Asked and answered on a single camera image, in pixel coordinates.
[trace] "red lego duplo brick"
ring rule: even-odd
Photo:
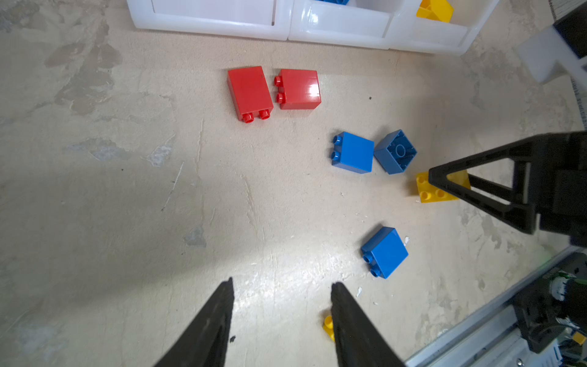
[[[279,89],[276,101],[282,110],[313,110],[322,102],[314,70],[281,69],[274,84]]]
[[[263,68],[234,69],[228,71],[228,87],[237,117],[245,123],[269,118],[273,111],[273,100],[263,74]]]

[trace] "scratched surface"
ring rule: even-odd
[[[0,365],[152,365],[230,276],[228,366],[336,365],[334,281],[407,358],[565,246],[420,204],[414,181],[581,128],[569,79],[538,85],[513,51],[551,22],[546,1],[502,1],[455,58],[138,31],[123,0],[0,1]],[[317,70],[322,104],[239,122],[227,70],[254,65]],[[405,174],[330,165],[335,134],[397,129],[419,152]],[[359,253],[380,225],[409,237],[388,280]]]

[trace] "yellow block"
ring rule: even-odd
[[[579,345],[583,345],[587,341],[587,336],[585,336],[577,331],[576,333],[573,334],[573,340],[576,341]]]
[[[334,341],[334,323],[332,322],[332,316],[328,316],[324,319],[322,329],[324,329],[332,341]]]
[[[469,174],[466,170],[451,173],[447,175],[447,178],[451,182],[469,189],[471,188]],[[458,200],[458,197],[454,197],[451,194],[448,194],[446,191],[440,190],[436,186],[432,186],[428,182],[428,172],[422,172],[416,175],[416,184],[418,185],[418,192],[420,193],[420,201],[422,203],[436,203],[438,201]]]
[[[450,23],[454,9],[446,0],[422,0],[416,13],[418,18]]]

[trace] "blue block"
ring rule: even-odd
[[[332,165],[345,170],[367,173],[373,168],[375,143],[360,136],[344,132],[332,139],[334,151]]]
[[[363,247],[363,260],[374,277],[387,279],[407,257],[406,246],[395,228],[381,228]]]
[[[387,134],[375,147],[375,158],[389,174],[404,172],[417,153],[401,130]]]
[[[349,0],[321,0],[321,1],[331,2],[333,4],[340,4],[340,5],[346,5],[346,3],[349,2]]]

